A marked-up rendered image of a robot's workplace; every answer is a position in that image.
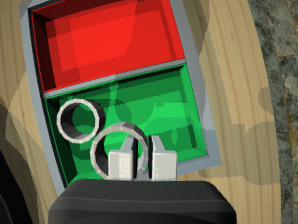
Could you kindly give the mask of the red and green divided tray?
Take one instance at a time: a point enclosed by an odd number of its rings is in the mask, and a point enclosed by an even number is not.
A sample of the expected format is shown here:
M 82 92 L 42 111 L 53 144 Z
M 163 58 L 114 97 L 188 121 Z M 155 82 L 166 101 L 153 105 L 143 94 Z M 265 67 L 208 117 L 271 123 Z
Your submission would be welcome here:
M 178 154 L 177 176 L 222 164 L 182 0 L 27 0 L 19 14 L 33 109 L 58 197 L 77 179 L 103 179 L 90 159 L 97 135 L 72 143 L 59 133 L 57 114 L 75 98 L 101 105 L 103 130 L 129 122 L 147 141 L 160 136 Z

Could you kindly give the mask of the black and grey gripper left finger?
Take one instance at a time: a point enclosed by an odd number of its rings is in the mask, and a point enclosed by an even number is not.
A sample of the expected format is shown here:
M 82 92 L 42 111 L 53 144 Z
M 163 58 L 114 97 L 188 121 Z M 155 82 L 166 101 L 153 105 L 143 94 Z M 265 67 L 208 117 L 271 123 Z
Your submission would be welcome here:
M 109 152 L 109 180 L 129 180 L 137 178 L 138 140 L 128 135 L 120 150 Z

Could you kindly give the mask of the steel bushing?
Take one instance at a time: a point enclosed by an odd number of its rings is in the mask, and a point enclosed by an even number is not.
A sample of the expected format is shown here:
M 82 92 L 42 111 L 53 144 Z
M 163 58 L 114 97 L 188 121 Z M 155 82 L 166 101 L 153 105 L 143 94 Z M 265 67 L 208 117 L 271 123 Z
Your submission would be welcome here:
M 93 111 L 95 116 L 95 128 L 91 134 L 79 132 L 73 124 L 72 116 L 75 108 L 85 104 Z M 72 99 L 67 101 L 57 114 L 57 126 L 62 136 L 72 143 L 84 143 L 98 135 L 106 124 L 106 115 L 101 105 L 93 100 Z
M 139 178 L 139 176 L 146 170 L 148 164 L 148 143 L 143 130 L 141 130 L 137 125 L 129 122 L 117 122 L 98 134 L 98 136 L 93 140 L 90 150 L 91 163 L 97 174 L 99 174 L 105 180 L 109 180 L 109 158 L 104 149 L 104 141 L 107 134 L 117 131 L 123 131 L 133 135 L 137 140 L 139 140 L 143 148 L 142 155 L 138 159 L 137 178 Z M 137 178 L 134 178 L 134 180 Z

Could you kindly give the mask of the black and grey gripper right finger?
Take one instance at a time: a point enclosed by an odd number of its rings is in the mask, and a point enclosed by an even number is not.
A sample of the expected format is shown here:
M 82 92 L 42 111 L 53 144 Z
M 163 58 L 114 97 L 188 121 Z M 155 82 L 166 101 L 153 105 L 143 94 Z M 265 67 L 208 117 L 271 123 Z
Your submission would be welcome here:
M 160 136 L 148 138 L 148 172 L 152 181 L 177 181 L 177 161 L 176 151 L 165 149 Z

